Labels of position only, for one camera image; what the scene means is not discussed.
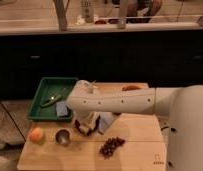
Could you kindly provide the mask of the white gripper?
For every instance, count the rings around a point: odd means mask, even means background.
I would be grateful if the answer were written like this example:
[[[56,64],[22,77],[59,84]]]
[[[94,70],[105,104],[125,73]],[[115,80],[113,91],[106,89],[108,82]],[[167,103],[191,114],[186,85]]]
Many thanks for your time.
[[[96,121],[99,119],[99,114],[97,112],[91,112],[88,115],[81,115],[78,117],[78,121],[81,125],[85,125],[89,129],[94,129],[96,127]]]

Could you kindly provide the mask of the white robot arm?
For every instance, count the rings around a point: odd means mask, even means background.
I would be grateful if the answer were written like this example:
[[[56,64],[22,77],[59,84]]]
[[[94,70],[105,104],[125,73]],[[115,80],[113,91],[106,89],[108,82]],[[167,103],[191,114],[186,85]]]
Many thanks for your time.
[[[81,120],[95,111],[167,115],[166,171],[203,171],[203,85],[94,94],[92,84],[80,80],[66,105]]]

